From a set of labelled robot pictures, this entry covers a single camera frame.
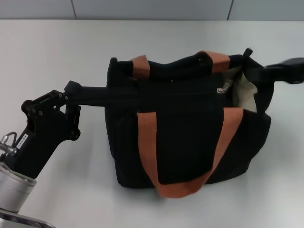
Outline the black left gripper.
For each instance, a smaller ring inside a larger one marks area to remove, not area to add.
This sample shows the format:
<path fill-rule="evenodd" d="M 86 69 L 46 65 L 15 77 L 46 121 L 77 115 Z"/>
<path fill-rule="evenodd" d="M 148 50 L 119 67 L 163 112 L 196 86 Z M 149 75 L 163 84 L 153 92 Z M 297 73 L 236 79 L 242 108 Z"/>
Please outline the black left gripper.
<path fill-rule="evenodd" d="M 21 110 L 26 114 L 28 123 L 16 142 L 20 148 L 15 155 L 2 159 L 10 169 L 35 179 L 59 144 L 78 139 L 81 107 L 68 103 L 72 102 L 80 88 L 79 83 L 69 81 L 64 92 L 52 90 L 22 104 Z M 59 109 L 63 105 L 66 105 L 65 113 Z"/>

